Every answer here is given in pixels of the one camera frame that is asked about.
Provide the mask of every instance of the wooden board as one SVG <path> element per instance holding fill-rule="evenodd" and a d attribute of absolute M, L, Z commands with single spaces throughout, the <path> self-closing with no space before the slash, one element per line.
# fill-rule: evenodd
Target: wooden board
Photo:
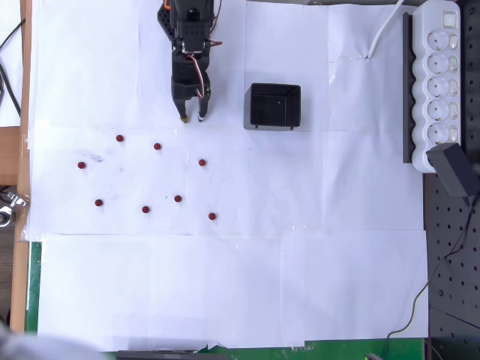
<path fill-rule="evenodd" d="M 20 126 L 0 127 L 0 185 L 17 185 Z"/>
<path fill-rule="evenodd" d="M 19 138 L 21 141 L 18 144 L 16 190 L 24 199 L 30 199 L 30 157 L 27 146 L 27 134 L 29 129 L 30 54 L 32 49 L 32 0 L 20 0 L 20 13 L 22 19 L 25 19 L 25 25 L 22 29 L 23 84 L 22 111 L 19 126 Z M 10 328 L 14 332 L 23 332 L 25 329 L 29 243 L 22 240 L 26 225 L 26 212 L 27 209 L 17 213 L 15 223 L 12 303 L 10 311 Z"/>

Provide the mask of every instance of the black box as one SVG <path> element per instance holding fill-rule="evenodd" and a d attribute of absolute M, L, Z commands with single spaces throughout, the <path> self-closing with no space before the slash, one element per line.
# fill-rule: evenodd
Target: black box
<path fill-rule="evenodd" d="M 244 128 L 293 130 L 300 126 L 301 102 L 298 85 L 253 83 L 245 94 Z"/>

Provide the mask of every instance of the black wire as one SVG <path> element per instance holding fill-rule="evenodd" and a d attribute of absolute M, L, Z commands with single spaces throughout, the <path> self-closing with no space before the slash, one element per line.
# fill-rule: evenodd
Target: black wire
<path fill-rule="evenodd" d="M 464 246 L 463 244 L 460 245 L 460 247 L 455 250 L 455 248 L 457 247 L 458 243 L 460 242 L 461 238 L 462 238 L 462 235 L 465 234 L 465 236 L 463 237 L 463 243 L 467 240 L 467 232 L 468 232 L 468 228 L 470 226 L 470 220 L 472 218 L 472 213 L 473 213 L 473 209 L 475 208 L 476 206 L 476 203 L 479 201 L 479 198 L 480 198 L 480 193 L 477 193 L 475 195 L 475 197 L 473 198 L 473 201 L 472 201 L 472 207 L 470 208 L 470 212 L 468 214 L 468 219 L 466 220 L 466 225 L 464 227 L 464 229 L 462 230 L 462 232 L 460 233 L 460 236 L 458 236 L 458 239 L 457 239 L 457 242 L 455 242 L 455 244 L 453 245 L 453 248 L 450 250 L 449 253 L 447 253 L 444 257 L 442 257 L 442 259 L 440 259 L 440 261 L 438 262 L 438 264 L 436 264 L 435 266 L 435 269 L 433 270 L 433 272 L 431 273 L 430 277 L 428 278 L 427 280 L 427 283 L 425 284 L 425 286 L 423 286 L 420 290 L 420 292 L 417 294 L 417 296 L 415 297 L 415 299 L 413 299 L 413 306 L 412 306 L 412 315 L 410 316 L 410 320 L 408 320 L 408 323 L 403 327 L 401 328 L 400 330 L 395 330 L 395 331 L 391 331 L 390 333 L 388 333 L 387 335 L 387 338 L 386 338 L 386 342 L 385 342 L 385 351 L 383 352 L 385 355 L 383 356 L 385 359 L 386 359 L 386 356 L 388 355 L 389 353 L 389 341 L 390 341 L 390 337 L 393 335 L 393 334 L 398 334 L 399 332 L 403 332 L 404 330 L 406 330 L 410 324 L 412 323 L 413 321 L 413 315 L 415 314 L 415 305 L 416 305 L 416 302 L 417 302 L 417 299 L 419 298 L 419 296 L 425 291 L 425 289 L 427 288 L 428 284 L 431 282 L 431 280 L 434 278 L 434 275 L 437 273 L 437 270 L 440 266 L 440 264 L 443 262 L 443 260 L 446 260 L 447 257 L 450 257 L 451 255 L 454 255 L 456 253 L 458 253 L 458 251 L 461 251 Z"/>
<path fill-rule="evenodd" d="M 10 186 L 4 186 L 4 187 L 0 188 L 0 194 L 7 194 L 7 193 L 5 193 L 5 190 L 7 190 L 9 187 L 10 187 Z M 10 203 L 11 203 L 11 201 L 5 200 L 5 199 L 2 197 L 2 195 L 0 195 L 0 201 L 2 201 L 2 202 L 5 203 L 5 204 L 10 204 Z"/>
<path fill-rule="evenodd" d="M 25 19 L 23 19 L 22 21 L 20 21 L 20 24 L 18 24 L 15 29 L 7 36 L 7 38 L 3 41 L 3 43 L 1 43 L 0 45 L 0 50 L 2 49 L 2 47 L 7 43 L 8 39 L 10 39 L 13 34 L 15 34 L 15 32 L 25 23 Z"/>
<path fill-rule="evenodd" d="M 10 95 L 13 105 L 15 106 L 16 112 L 20 115 L 20 105 L 18 104 L 17 98 L 14 95 L 14 91 L 10 85 L 10 81 L 8 81 L 7 74 L 5 70 L 3 70 L 2 64 L 0 64 L 0 81 L 5 83 L 5 88 L 7 88 L 7 92 Z"/>
<path fill-rule="evenodd" d="M 215 26 L 217 26 L 217 21 L 218 21 L 218 17 L 220 16 L 220 10 L 221 9 L 222 9 L 222 0 L 220 0 L 220 5 L 218 6 L 217 16 L 214 17 L 215 22 L 210 29 L 210 34 L 215 30 Z"/>
<path fill-rule="evenodd" d="M 8 39 L 10 39 L 12 37 L 12 35 L 15 34 L 15 32 L 23 25 L 24 22 L 25 22 L 25 19 L 20 21 L 20 24 L 18 24 L 15 27 L 15 29 L 7 36 L 7 38 L 3 41 L 3 43 L 1 43 L 0 50 L 7 43 Z M 5 73 L 5 70 L 2 67 L 2 64 L 0 64 L 0 81 L 3 81 L 5 83 L 5 88 L 7 88 L 7 92 L 12 99 L 13 105 L 15 106 L 15 110 L 18 113 L 18 115 L 20 115 L 20 105 L 18 104 L 17 98 L 14 95 L 14 92 L 13 92 L 12 87 L 10 85 L 10 81 L 8 81 L 7 74 Z"/>

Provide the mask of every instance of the robotic arm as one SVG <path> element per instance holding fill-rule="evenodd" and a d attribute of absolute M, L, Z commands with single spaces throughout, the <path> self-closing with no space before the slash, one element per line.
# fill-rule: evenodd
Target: robotic arm
<path fill-rule="evenodd" d="M 188 121 L 185 101 L 197 96 L 201 122 L 207 114 L 211 95 L 206 73 L 210 48 L 221 44 L 210 40 L 216 22 L 214 0 L 165 0 L 157 19 L 172 42 L 172 98 L 180 119 Z"/>

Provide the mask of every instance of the electrical outlet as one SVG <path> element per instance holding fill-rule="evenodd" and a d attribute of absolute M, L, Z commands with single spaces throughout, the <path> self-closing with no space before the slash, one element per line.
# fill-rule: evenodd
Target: electrical outlet
<path fill-rule="evenodd" d="M 413 12 L 412 162 L 422 173 L 435 173 L 428 150 L 461 141 L 460 20 L 460 8 L 453 1 L 427 0 Z"/>

